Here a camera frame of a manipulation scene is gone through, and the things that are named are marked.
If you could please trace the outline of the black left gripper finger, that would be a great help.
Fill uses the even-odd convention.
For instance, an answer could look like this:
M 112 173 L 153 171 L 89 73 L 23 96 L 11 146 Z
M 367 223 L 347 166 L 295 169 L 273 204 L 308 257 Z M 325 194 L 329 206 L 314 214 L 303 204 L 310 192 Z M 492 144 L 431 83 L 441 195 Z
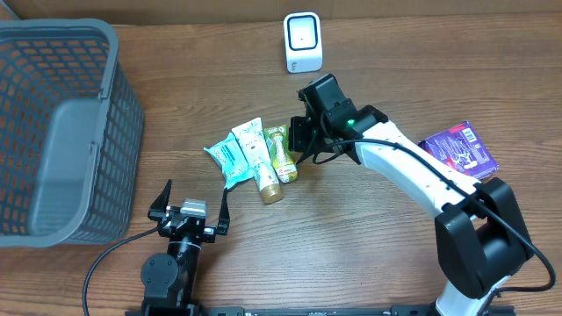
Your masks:
M 162 192 L 160 193 L 160 195 L 155 199 L 155 201 L 150 205 L 149 207 L 149 212 L 150 213 L 165 213 L 168 207 L 168 203 L 169 203 L 169 195 L 171 192 L 171 187 L 172 187 L 172 180 L 169 179 L 168 182 L 166 182 L 166 185 L 164 186 Z
M 227 195 L 229 193 L 229 189 L 223 190 L 223 195 L 221 199 L 220 205 L 220 212 L 218 217 L 218 223 L 216 227 L 216 234 L 218 235 L 227 235 L 229 225 L 230 225 L 230 214 L 229 208 L 227 203 Z

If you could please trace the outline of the green yellow snack pouch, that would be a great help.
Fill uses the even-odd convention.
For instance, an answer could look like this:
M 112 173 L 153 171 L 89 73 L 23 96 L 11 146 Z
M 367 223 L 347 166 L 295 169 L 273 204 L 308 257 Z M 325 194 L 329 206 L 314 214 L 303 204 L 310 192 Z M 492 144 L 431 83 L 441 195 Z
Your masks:
M 298 180 L 299 174 L 288 148 L 288 128 L 286 125 L 265 127 L 263 133 L 270 160 L 281 183 Z

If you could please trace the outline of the white bamboo print tube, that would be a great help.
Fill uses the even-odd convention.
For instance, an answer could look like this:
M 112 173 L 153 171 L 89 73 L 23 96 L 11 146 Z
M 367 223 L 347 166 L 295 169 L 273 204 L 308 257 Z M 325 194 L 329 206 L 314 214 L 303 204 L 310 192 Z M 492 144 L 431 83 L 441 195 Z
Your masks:
M 254 118 L 232 129 L 241 151 L 254 172 L 262 201 L 269 205 L 284 198 L 276 171 L 271 165 L 261 118 Z

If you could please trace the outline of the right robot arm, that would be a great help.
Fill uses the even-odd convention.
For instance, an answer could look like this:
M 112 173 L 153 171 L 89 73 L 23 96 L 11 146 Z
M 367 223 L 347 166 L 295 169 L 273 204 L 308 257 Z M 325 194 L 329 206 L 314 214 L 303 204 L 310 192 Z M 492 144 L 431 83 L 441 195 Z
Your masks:
M 291 120 L 289 148 L 304 159 L 347 155 L 410 196 L 434 221 L 438 262 L 448 283 L 437 315 L 482 315 L 493 296 L 535 254 L 508 184 L 451 169 L 415 145 L 381 111 L 357 109 L 335 77 L 299 90 L 306 114 Z

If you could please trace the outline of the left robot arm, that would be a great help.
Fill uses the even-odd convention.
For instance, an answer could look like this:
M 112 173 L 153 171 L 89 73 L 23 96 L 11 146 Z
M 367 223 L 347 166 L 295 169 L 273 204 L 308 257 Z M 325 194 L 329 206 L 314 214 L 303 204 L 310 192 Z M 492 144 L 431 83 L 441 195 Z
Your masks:
M 151 255 L 142 265 L 144 299 L 140 313 L 206 315 L 202 304 L 193 298 L 198 258 L 205 243 L 227 235 L 229 190 L 223 190 L 217 225 L 208 226 L 206 202 L 187 198 L 179 206 L 170 205 L 171 188 L 172 182 L 168 181 L 148 209 L 148 218 L 157 223 L 156 232 L 168 240 L 168 246 L 164 253 Z

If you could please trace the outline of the purple sanitary pad pack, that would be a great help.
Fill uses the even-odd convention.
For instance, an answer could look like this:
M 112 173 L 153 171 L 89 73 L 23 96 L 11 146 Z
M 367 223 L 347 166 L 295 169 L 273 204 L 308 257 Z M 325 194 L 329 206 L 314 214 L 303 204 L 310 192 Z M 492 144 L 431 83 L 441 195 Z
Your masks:
M 450 168 L 479 180 L 500 169 L 469 121 L 436 133 L 418 146 Z

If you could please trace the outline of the teal plastic packet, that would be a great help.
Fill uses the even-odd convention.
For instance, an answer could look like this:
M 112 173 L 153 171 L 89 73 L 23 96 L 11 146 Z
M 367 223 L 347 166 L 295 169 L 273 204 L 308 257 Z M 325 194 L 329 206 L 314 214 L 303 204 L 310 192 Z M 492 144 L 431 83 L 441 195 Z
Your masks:
M 224 188 L 226 190 L 231 190 L 238 183 L 245 182 L 255 176 L 233 133 L 229 133 L 224 140 L 217 144 L 205 147 L 204 151 L 220 166 L 225 178 Z

